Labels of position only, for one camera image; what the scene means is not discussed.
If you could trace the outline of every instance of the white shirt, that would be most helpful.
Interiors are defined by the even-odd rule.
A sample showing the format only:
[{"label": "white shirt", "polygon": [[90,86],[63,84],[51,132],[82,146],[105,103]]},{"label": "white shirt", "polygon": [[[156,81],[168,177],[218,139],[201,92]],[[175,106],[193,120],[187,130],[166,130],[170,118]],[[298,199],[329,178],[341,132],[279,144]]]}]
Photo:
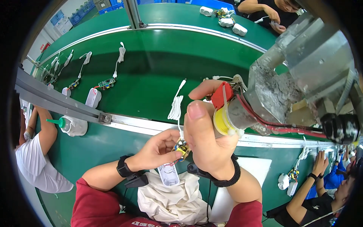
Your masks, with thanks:
[{"label": "white shirt", "polygon": [[30,139],[24,134],[26,142],[15,151],[16,162],[25,179],[34,187],[47,192],[59,193],[72,190],[73,184],[62,176],[44,156],[39,142],[39,134]]}]

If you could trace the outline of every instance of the hand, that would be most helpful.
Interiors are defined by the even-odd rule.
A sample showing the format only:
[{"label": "hand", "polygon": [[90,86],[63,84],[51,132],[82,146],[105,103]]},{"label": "hand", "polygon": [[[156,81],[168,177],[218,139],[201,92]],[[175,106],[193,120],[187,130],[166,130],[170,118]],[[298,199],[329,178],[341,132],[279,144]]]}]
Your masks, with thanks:
[{"label": "hand", "polygon": [[214,93],[222,82],[205,80],[190,92],[189,97],[196,101],[188,105],[184,116],[184,138],[191,147],[198,168],[219,180],[230,180],[234,175],[231,156],[237,146],[238,135],[216,139],[211,119],[214,106],[198,100]]},{"label": "hand", "polygon": [[279,25],[278,27],[275,25],[270,24],[270,26],[275,30],[275,32],[282,34],[286,31],[286,27],[283,25]]},{"label": "hand", "polygon": [[278,15],[278,12],[276,12],[276,10],[269,7],[268,5],[264,5],[264,11],[267,14],[267,16],[269,16],[271,21],[274,21],[274,22],[280,24],[280,16]]},{"label": "hand", "polygon": [[318,155],[315,158],[315,163],[313,166],[312,173],[315,176],[319,176],[320,173],[325,172],[326,167],[328,166],[325,162],[329,163],[328,158],[324,159],[325,151],[319,151]]},{"label": "hand", "polygon": [[178,130],[165,130],[151,137],[136,155],[126,158],[125,163],[132,172],[137,172],[173,162],[183,155],[179,151],[171,151],[179,137]]},{"label": "hand", "polygon": [[324,160],[324,168],[323,168],[324,170],[320,173],[321,176],[324,176],[325,170],[328,167],[328,165],[329,165],[329,160],[328,160],[328,158],[326,158]]}]

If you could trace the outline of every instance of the green circuit board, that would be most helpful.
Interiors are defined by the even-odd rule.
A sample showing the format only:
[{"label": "green circuit board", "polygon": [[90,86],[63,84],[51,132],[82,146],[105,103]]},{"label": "green circuit board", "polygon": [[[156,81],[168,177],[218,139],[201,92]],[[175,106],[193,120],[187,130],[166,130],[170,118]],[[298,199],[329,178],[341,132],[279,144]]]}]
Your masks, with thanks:
[{"label": "green circuit board", "polygon": [[101,88],[101,87],[104,87],[106,85],[109,85],[109,84],[112,84],[116,82],[115,78],[111,78],[111,79],[108,79],[108,80],[104,80],[104,81],[101,81],[98,83],[98,86]]}]

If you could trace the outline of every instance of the worker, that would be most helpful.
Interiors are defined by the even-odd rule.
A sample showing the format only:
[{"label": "worker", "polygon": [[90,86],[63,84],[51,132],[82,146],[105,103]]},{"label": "worker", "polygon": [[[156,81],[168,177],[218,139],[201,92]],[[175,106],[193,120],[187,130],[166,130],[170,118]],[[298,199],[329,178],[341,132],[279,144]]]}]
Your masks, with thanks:
[{"label": "worker", "polygon": [[[222,81],[206,80],[189,94],[191,99],[197,101],[188,105],[184,117],[184,136],[192,148],[194,162],[200,169],[209,172],[220,181],[235,181],[235,184],[227,187],[234,201],[234,208],[227,226],[262,227],[261,186],[253,175],[238,166],[239,175],[239,171],[235,171],[237,167],[231,160],[238,136],[223,136],[215,139],[211,120],[214,107],[198,100],[213,93],[221,83]],[[173,162],[182,156],[179,151],[171,151],[179,137],[178,130],[163,131],[151,137],[137,154],[122,161],[121,166],[127,165],[130,171],[136,172]],[[119,197],[109,192],[125,179],[116,170],[118,164],[119,161],[114,161],[93,167],[76,182],[77,192],[71,219],[72,227],[169,226],[154,220],[134,217],[127,212],[119,214]]]},{"label": "worker", "polygon": [[299,17],[296,14],[299,9],[301,6],[295,0],[244,0],[238,6],[238,11],[250,14],[249,20],[261,19],[258,24],[276,36],[285,32]]},{"label": "worker", "polygon": [[[324,188],[325,189],[337,189],[343,180],[348,179],[351,164],[347,165],[347,168],[343,166],[343,155],[342,150],[339,151],[333,169],[324,177]],[[316,185],[314,185],[306,196],[306,199],[314,198],[317,194]]]},{"label": "worker", "polygon": [[[35,106],[25,128],[25,117],[20,110],[20,137],[15,149],[18,168],[24,178],[34,187],[47,192],[59,193],[72,190],[73,184],[62,176],[50,163],[47,153],[57,138],[57,129],[48,110]],[[37,118],[40,118],[40,132],[34,136]]]},{"label": "worker", "polygon": [[[349,199],[358,170],[356,168],[351,170],[351,174],[346,180],[342,181],[334,194],[335,199],[333,199],[326,193],[322,177],[328,164],[328,158],[324,160],[324,152],[320,151],[316,157],[313,171],[308,175],[306,181],[296,192],[292,200],[278,208],[267,211],[267,217],[274,218],[285,227],[298,227],[304,226],[332,212],[332,214],[308,225],[309,227],[331,226],[335,216],[339,215],[340,209]],[[305,199],[314,182],[316,182],[318,197]]]}]

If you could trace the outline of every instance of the white wall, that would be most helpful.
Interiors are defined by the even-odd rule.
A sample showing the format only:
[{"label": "white wall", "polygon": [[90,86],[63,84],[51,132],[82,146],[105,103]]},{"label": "white wall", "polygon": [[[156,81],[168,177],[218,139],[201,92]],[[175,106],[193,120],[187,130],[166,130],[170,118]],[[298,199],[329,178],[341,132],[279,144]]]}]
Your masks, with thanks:
[{"label": "white wall", "polygon": [[[44,48],[44,46],[47,44],[47,43],[50,43],[52,44],[54,42],[54,40],[44,31],[44,29],[42,29],[42,31],[39,33],[39,35],[37,36],[37,38],[35,39],[32,47],[30,47],[30,50],[28,52],[28,55],[33,59],[33,60],[36,60],[40,54],[42,53],[42,49]],[[24,71],[26,73],[28,73],[30,75],[32,69],[33,69],[33,64],[28,60],[28,59],[25,59],[23,61],[23,68],[24,68]]]}]

